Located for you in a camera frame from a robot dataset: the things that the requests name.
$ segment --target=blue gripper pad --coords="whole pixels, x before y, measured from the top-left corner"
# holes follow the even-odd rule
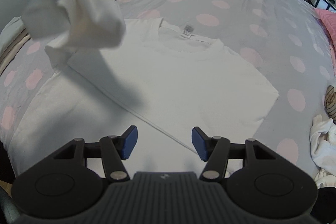
[[[138,128],[134,127],[124,141],[124,147],[121,150],[121,159],[127,160],[131,155],[134,146],[138,141]]]
[[[209,153],[206,148],[205,140],[199,135],[195,128],[191,131],[191,140],[201,160],[208,161]]]

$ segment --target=clothing tag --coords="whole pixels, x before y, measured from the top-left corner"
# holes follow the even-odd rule
[[[191,33],[194,31],[194,28],[191,27],[190,25],[186,25],[186,27],[184,27],[181,36],[184,38],[189,39],[191,37]]]

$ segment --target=white fabric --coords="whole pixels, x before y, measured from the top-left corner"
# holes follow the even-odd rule
[[[120,48],[77,52],[68,64],[117,104],[191,150],[195,126],[234,143],[256,132],[278,92],[250,63],[219,39],[183,38],[162,18],[126,23]]]
[[[22,48],[22,46],[30,39],[30,35],[28,34],[23,39],[21,39],[19,42],[17,42],[11,50],[6,54],[6,56],[3,58],[3,60],[0,62],[0,75],[4,71],[4,69],[8,66],[8,64],[13,60],[15,55],[19,52],[19,50]]]
[[[321,167],[315,177],[318,188],[336,187],[336,125],[332,119],[322,121],[321,115],[314,117],[310,152],[313,161]]]
[[[116,47],[125,32],[115,0],[30,0],[22,20],[33,39],[59,35],[45,48],[54,63],[60,49]]]
[[[0,56],[24,29],[25,26],[21,17],[14,17],[10,22],[8,22],[0,34]]]
[[[55,73],[31,101],[8,155],[17,176],[73,138],[98,142],[130,125],[138,128],[137,145],[123,162],[130,176],[136,171],[200,175],[205,162],[197,154],[122,109],[69,67]],[[104,176],[100,159],[88,159],[88,167]]]

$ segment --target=gray bedsheet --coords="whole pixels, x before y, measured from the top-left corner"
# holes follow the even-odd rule
[[[255,138],[310,175],[312,118],[327,115],[323,97],[335,83],[329,39],[303,0],[118,0],[125,18],[164,17],[219,38],[279,91]],[[45,44],[29,41],[0,77],[0,140],[8,148],[29,103],[53,74]]]

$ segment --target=white t-shirt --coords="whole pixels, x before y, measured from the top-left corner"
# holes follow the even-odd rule
[[[79,51],[71,68],[190,149],[195,126],[233,143],[254,135],[278,97],[258,70],[219,39],[185,38],[162,18],[125,22],[118,49]]]

